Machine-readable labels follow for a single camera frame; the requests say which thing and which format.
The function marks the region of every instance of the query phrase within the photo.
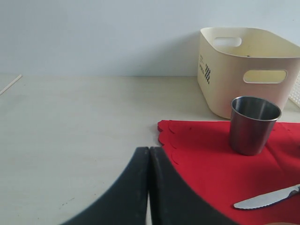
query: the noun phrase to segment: basket label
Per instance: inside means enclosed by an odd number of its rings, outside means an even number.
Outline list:
[[[204,75],[204,78],[206,79],[207,83],[210,83],[210,68],[209,66],[203,61],[203,56],[200,55],[200,59],[199,59],[199,68],[202,72],[202,74]]]

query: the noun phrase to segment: stainless steel cup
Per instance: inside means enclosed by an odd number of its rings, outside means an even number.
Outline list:
[[[280,108],[258,97],[242,96],[231,102],[230,146],[236,152],[259,154],[281,116]]]

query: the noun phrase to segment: red napkin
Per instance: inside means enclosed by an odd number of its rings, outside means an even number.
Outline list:
[[[269,207],[237,210],[233,204],[300,184],[300,124],[276,123],[257,156],[229,146],[228,121],[163,120],[159,141],[185,182],[218,211],[242,225],[300,224],[300,194]]]

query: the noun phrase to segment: white table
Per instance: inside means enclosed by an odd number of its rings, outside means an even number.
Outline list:
[[[56,225],[101,196],[160,120],[221,120],[195,77],[25,76],[0,96],[0,224]],[[288,102],[281,121],[299,122]]]

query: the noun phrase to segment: butter knife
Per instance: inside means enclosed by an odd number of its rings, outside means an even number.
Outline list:
[[[300,184],[292,187],[287,187],[281,190],[269,192],[263,195],[258,195],[253,198],[246,199],[242,202],[235,203],[233,206],[236,209],[255,210],[268,205],[273,205],[284,199],[287,199],[300,192]]]

